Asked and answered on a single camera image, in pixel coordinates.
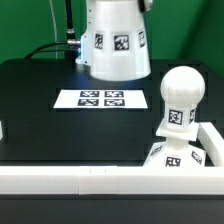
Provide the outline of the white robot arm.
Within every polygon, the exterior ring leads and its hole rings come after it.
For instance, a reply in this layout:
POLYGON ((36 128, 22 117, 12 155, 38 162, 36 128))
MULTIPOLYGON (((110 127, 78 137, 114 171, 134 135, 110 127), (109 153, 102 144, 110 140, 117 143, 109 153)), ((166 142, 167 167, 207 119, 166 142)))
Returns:
POLYGON ((148 75, 144 13, 152 4, 153 0, 86 0, 87 28, 77 62, 89 66, 94 75, 148 75))

